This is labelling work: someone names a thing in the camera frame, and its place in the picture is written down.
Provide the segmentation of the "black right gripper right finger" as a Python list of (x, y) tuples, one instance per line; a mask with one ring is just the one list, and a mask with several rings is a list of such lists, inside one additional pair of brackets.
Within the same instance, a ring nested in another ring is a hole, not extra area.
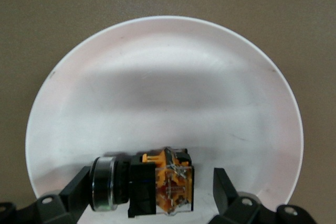
[(215, 168), (213, 196), (219, 214), (210, 223), (315, 223), (312, 216), (295, 205), (280, 205), (271, 211), (255, 200), (240, 196), (223, 168)]

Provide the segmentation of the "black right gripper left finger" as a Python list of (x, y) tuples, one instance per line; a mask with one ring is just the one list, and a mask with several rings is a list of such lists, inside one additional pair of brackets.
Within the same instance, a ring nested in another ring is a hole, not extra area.
[(78, 223), (90, 201), (89, 172), (85, 166), (60, 193), (43, 195), (25, 208), (2, 202), (1, 223)]

